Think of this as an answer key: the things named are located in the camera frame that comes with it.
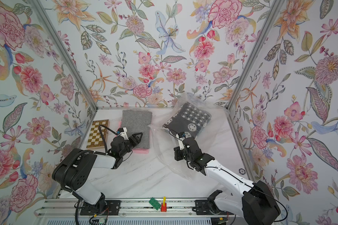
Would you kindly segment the pink blanket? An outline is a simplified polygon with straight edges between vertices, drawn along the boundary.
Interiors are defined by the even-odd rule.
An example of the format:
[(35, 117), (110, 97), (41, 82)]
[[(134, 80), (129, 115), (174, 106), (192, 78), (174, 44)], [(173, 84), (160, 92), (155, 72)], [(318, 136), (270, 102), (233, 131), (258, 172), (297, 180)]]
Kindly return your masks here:
[[(124, 131), (125, 135), (122, 135), (126, 140), (128, 139), (128, 130), (126, 127), (122, 126), (122, 121), (119, 122), (119, 127), (117, 131)], [(149, 153), (149, 149), (143, 149), (143, 148), (135, 148), (133, 149), (133, 152), (135, 154), (148, 154)]]

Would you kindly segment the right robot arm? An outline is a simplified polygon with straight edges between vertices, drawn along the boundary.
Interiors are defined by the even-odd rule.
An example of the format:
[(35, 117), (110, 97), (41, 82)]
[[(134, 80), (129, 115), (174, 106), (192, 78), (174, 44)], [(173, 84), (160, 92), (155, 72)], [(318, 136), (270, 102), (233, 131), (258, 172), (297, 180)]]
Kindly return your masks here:
[(184, 160), (189, 169), (208, 176), (229, 191), (216, 190), (208, 198), (211, 213), (229, 212), (242, 217), (249, 225), (271, 225), (278, 221), (281, 210), (264, 182), (253, 182), (225, 168), (213, 156), (203, 153), (193, 137), (177, 138), (174, 159)]

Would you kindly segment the clear plastic vacuum bag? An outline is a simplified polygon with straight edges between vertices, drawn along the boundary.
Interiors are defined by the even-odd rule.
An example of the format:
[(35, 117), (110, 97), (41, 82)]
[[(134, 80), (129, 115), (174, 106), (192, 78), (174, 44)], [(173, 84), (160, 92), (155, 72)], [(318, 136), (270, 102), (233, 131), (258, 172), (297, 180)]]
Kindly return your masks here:
[(210, 153), (217, 135), (228, 123), (227, 112), (224, 107), (183, 94), (169, 113), (149, 125), (160, 162), (180, 177), (193, 179), (195, 169), (190, 163), (194, 154), (185, 149), (182, 141), (194, 140), (203, 153)]

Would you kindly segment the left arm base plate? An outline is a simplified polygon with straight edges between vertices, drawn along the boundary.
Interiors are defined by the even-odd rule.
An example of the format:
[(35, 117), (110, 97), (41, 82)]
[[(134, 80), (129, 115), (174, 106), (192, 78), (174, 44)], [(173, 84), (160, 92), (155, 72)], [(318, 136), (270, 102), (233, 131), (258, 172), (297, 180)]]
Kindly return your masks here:
[(100, 206), (99, 203), (96, 205), (90, 205), (86, 202), (83, 202), (80, 211), (81, 216), (93, 216), (95, 214), (99, 215), (103, 212), (104, 215), (117, 216), (120, 210), (120, 200), (105, 200), (105, 204)]

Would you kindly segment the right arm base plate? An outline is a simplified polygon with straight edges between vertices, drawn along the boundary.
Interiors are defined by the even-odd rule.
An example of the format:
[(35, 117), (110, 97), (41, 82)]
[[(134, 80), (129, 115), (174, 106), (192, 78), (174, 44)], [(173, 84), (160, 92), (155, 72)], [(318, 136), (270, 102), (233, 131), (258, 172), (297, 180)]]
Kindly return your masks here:
[(209, 200), (195, 200), (195, 206), (192, 207), (192, 211), (196, 215), (227, 215), (228, 212), (219, 210), (212, 202)]

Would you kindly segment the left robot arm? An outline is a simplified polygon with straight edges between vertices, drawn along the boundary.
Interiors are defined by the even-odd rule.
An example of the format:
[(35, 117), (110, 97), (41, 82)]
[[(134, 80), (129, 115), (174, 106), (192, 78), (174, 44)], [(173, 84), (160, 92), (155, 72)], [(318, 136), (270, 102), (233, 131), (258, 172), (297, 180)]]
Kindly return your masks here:
[(106, 153), (76, 148), (54, 169), (52, 179), (78, 200), (92, 206), (102, 205), (105, 195), (88, 181), (92, 169), (117, 169), (124, 161), (124, 156), (141, 143), (142, 137), (142, 132), (127, 139), (117, 136)]

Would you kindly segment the black white patterned blanket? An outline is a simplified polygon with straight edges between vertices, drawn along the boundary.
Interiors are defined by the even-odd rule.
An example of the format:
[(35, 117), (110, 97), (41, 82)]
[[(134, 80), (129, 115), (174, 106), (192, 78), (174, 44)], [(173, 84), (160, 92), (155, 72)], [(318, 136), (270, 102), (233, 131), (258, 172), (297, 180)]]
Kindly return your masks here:
[(196, 138), (209, 123), (211, 117), (209, 112), (186, 102), (162, 127), (176, 133), (185, 132), (186, 137)]

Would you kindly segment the grey blanket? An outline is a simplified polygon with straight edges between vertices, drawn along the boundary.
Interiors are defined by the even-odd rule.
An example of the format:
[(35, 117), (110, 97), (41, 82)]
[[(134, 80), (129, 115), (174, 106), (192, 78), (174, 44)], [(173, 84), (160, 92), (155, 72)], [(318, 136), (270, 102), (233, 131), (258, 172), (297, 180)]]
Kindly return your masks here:
[(148, 110), (123, 110), (122, 126), (128, 130), (128, 136), (143, 133), (141, 143), (136, 148), (150, 149), (150, 125), (153, 114)]

